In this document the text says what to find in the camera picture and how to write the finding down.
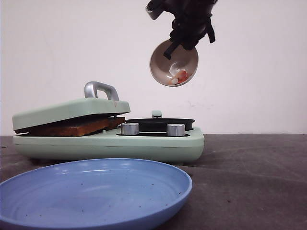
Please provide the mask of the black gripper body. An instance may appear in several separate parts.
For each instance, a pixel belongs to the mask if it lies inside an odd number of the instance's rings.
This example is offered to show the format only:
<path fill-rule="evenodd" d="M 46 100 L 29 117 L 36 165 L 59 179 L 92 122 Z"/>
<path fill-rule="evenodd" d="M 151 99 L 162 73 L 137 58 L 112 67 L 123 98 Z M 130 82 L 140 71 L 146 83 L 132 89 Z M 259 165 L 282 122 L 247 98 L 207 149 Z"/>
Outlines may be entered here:
<path fill-rule="evenodd" d="M 184 9 L 174 13 L 170 41 L 178 41 L 185 50 L 192 50 L 207 35 L 207 19 L 216 3 L 216 0 L 187 0 Z"/>

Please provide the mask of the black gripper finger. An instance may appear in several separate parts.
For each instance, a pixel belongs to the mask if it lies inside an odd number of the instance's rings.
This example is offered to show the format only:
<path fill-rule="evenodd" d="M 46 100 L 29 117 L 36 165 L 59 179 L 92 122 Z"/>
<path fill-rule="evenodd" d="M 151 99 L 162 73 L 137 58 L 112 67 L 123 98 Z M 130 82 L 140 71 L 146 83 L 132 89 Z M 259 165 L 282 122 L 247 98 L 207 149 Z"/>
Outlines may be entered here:
<path fill-rule="evenodd" d="M 207 35 L 209 38 L 210 44 L 215 42 L 215 32 L 212 26 L 211 17 L 209 16 L 207 19 L 207 25 L 206 25 Z"/>
<path fill-rule="evenodd" d="M 180 43 L 178 41 L 169 41 L 168 40 L 168 43 L 169 43 L 169 46 L 168 48 L 165 50 L 164 52 L 164 56 L 170 60 L 172 58 L 172 53 L 175 51 L 175 49 L 180 45 Z"/>

